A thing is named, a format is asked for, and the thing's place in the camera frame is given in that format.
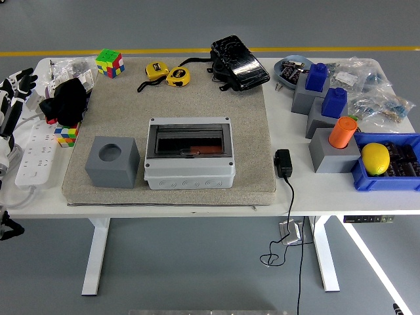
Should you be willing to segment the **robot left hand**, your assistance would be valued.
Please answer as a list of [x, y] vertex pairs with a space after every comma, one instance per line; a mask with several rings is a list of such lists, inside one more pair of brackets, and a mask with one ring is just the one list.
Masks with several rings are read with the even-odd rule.
[[33, 68], [16, 72], [1, 82], [1, 174], [9, 168], [14, 148], [13, 132], [23, 107], [36, 87]]

